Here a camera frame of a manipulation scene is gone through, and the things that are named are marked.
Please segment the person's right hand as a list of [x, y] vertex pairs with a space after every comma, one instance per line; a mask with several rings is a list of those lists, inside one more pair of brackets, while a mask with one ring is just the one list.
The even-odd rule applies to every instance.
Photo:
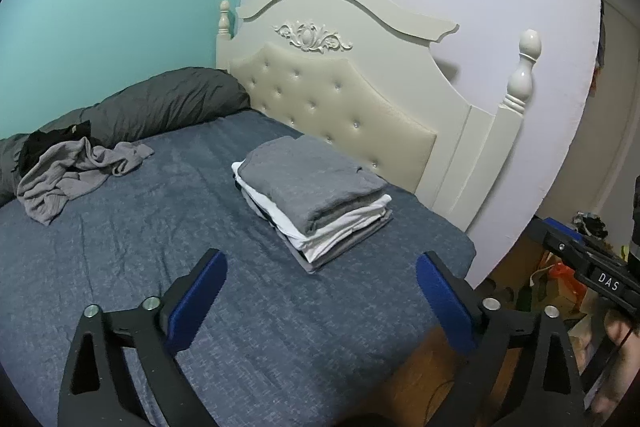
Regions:
[[622, 404], [639, 372], [639, 329], [613, 309], [603, 317], [587, 315], [570, 330], [570, 343], [574, 349], [579, 372], [592, 360], [594, 337], [604, 332], [604, 339], [613, 345], [605, 357], [602, 383], [592, 398], [587, 414], [588, 426], [604, 426]]

